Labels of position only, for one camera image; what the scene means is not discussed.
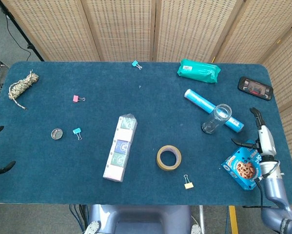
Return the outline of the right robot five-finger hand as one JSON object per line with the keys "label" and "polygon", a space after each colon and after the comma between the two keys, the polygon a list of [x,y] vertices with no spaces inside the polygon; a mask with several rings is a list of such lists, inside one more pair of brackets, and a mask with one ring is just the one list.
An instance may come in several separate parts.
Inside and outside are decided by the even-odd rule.
{"label": "right robot five-finger hand", "polygon": [[236,139],[231,139],[232,142],[240,147],[257,150],[261,156],[275,156],[276,148],[273,136],[266,126],[265,120],[261,116],[261,112],[254,107],[250,108],[250,112],[255,117],[258,139],[255,141],[255,143],[241,143]]}

